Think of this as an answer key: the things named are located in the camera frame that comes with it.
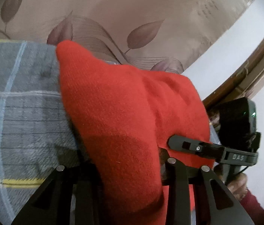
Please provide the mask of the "person's right hand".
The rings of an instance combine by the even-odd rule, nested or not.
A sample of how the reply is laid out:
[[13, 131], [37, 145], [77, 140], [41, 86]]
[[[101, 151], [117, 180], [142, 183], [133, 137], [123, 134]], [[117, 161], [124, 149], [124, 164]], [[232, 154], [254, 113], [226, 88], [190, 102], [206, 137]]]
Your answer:
[[239, 174], [232, 180], [230, 183], [228, 183], [226, 186], [230, 190], [230, 192], [234, 195], [234, 197], [241, 201], [246, 194], [248, 193], [247, 188], [247, 175], [244, 173]]

